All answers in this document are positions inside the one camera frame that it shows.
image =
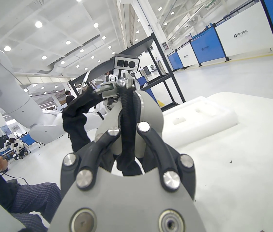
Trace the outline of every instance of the camera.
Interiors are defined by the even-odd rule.
[[[140,59],[137,56],[115,54],[114,68],[136,72],[139,68]]]

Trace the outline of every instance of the desk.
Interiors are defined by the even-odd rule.
[[[209,99],[233,108],[239,124],[177,149],[195,161],[195,206],[206,230],[273,231],[273,99],[228,92]]]

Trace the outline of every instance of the black metal rack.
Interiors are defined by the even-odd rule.
[[[153,42],[156,44],[156,46],[158,48],[158,51],[159,51],[159,53],[160,53],[160,55],[162,57],[162,60],[163,60],[165,66],[166,66],[166,68],[168,70],[167,74],[162,74],[161,73],[161,71],[160,71],[160,69],[159,69],[159,67],[158,67],[158,65],[156,63],[156,60],[153,57],[153,54],[151,52],[151,45],[153,44]],[[182,91],[180,89],[180,86],[178,85],[178,83],[176,81],[176,78],[175,78],[175,76],[174,76],[174,74],[172,72],[172,69],[170,68],[170,65],[169,65],[169,63],[168,63],[168,61],[167,61],[167,59],[166,59],[166,57],[165,57],[165,55],[163,53],[163,50],[162,50],[162,48],[161,48],[161,46],[160,46],[160,44],[159,44],[159,42],[158,42],[158,40],[157,40],[154,33],[152,33],[151,36],[145,38],[144,40],[142,40],[142,41],[136,43],[135,45],[131,46],[130,48],[120,52],[120,54],[139,56],[139,55],[142,54],[142,52],[146,52],[146,51],[149,52],[149,54],[150,54],[150,56],[151,56],[151,58],[153,60],[153,63],[154,63],[154,65],[156,66],[156,68],[158,70],[159,76],[157,78],[149,81],[148,86],[141,88],[141,90],[147,90],[147,89],[149,89],[149,88],[151,88],[153,86],[156,86],[157,84],[163,82],[163,84],[166,87],[166,90],[167,90],[167,92],[168,92],[168,94],[169,94],[169,96],[170,96],[170,98],[172,100],[172,102],[170,104],[165,105],[164,107],[162,107],[163,111],[167,110],[167,109],[169,109],[171,107],[174,107],[174,106],[178,105],[178,103],[175,102],[174,97],[172,96],[171,91],[170,91],[170,89],[169,89],[169,87],[168,87],[168,85],[166,83],[167,79],[172,78],[173,83],[174,83],[174,85],[176,87],[176,90],[178,91],[178,94],[180,95],[180,98],[181,98],[182,102],[183,103],[186,102],[185,98],[183,96],[183,93],[182,93]],[[112,70],[113,68],[114,68],[113,58],[110,58],[110,60],[105,61],[105,62],[97,65],[94,69],[92,69],[90,71],[90,73],[87,72],[87,73],[89,73],[88,81],[92,81],[92,80],[96,79],[97,77],[99,77],[99,76],[103,75],[104,73]],[[77,77],[76,79],[69,81],[72,89],[75,91],[75,93],[77,95],[78,95],[78,91],[76,90],[76,87],[74,86],[74,84],[75,85],[81,84],[87,73],[84,73],[83,75]]]

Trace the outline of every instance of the man in black jacket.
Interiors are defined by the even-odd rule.
[[[69,90],[66,91],[66,103],[69,104],[72,100],[75,99],[74,96],[71,96],[71,92]]]
[[[0,171],[7,166],[7,160],[0,155]],[[44,232],[47,228],[39,215],[30,212],[40,212],[50,223],[60,203],[61,192],[55,183],[15,185],[7,183],[0,175],[0,205],[34,232]]]

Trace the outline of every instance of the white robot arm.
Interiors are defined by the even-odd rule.
[[[64,134],[61,113],[42,111],[17,84],[9,58],[0,50],[0,107],[17,122],[30,129],[30,136],[49,143]]]

